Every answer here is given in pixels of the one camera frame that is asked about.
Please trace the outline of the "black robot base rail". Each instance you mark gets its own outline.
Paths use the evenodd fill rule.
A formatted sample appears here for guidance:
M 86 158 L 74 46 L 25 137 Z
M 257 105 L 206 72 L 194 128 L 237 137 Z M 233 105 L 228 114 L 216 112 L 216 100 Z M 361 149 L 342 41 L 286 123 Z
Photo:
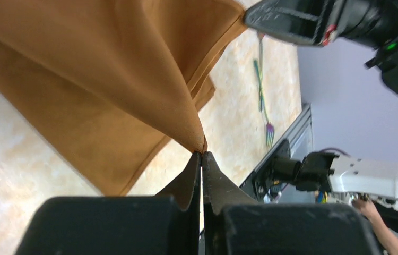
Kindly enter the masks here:
M 298 191 L 290 183 L 295 163 L 313 151 L 312 109 L 302 112 L 240 185 L 250 197 L 263 203 L 314 202 L 312 192 Z

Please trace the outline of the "person forearm in background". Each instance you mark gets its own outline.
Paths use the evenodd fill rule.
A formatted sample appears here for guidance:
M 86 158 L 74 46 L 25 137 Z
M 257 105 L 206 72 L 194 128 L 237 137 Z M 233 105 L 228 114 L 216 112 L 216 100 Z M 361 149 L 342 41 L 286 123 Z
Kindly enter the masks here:
M 370 216 L 374 233 L 388 254 L 398 255 L 398 237 L 385 225 L 380 216 Z

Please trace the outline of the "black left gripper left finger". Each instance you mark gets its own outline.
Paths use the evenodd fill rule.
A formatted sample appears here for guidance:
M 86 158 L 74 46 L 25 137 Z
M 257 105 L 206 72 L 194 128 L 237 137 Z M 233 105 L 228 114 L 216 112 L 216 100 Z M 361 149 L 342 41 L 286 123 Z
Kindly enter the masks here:
M 150 197 L 53 197 L 16 254 L 198 254 L 201 154 Z

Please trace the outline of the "person hand in background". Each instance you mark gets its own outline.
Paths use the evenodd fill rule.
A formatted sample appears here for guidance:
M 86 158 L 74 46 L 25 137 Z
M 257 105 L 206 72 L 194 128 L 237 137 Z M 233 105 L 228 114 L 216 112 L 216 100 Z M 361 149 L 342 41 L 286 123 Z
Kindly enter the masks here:
M 381 219 L 380 213 L 371 200 L 356 199 L 352 201 L 352 205 L 371 222 Z

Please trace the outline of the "brown satin napkin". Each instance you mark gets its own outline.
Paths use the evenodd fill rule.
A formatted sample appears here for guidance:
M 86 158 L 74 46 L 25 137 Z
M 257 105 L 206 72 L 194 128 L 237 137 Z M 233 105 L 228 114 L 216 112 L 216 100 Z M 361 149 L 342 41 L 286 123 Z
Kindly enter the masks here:
M 84 177 L 124 195 L 174 139 L 204 152 L 236 1 L 0 1 L 0 92 Z

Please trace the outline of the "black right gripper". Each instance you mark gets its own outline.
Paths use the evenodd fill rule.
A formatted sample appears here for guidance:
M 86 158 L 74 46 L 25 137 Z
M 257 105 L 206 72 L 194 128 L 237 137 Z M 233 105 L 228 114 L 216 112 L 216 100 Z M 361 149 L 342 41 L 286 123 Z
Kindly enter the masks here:
M 370 47 L 376 55 L 365 67 L 378 68 L 398 95 L 398 1 L 260 1 L 246 10 L 244 24 L 297 46 L 323 47 L 342 37 Z

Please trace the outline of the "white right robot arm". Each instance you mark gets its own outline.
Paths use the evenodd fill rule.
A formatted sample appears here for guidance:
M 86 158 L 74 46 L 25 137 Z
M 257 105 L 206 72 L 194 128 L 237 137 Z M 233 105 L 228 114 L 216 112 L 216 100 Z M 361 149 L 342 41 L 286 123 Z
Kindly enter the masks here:
M 377 67 L 384 85 L 398 96 L 398 1 L 260 1 L 244 15 L 246 26 L 297 46 L 324 47 L 345 38 L 373 48 L 365 63 Z M 303 161 L 275 157 L 254 178 L 263 197 L 279 180 L 300 191 L 358 193 L 398 203 L 398 164 L 330 152 L 312 152 Z

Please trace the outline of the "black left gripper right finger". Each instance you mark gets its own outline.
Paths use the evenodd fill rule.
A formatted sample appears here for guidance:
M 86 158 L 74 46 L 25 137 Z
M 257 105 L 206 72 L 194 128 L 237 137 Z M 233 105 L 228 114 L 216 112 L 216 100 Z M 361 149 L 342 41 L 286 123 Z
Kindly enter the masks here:
M 264 204 L 202 158 L 205 254 L 381 254 L 368 223 L 337 203 Z

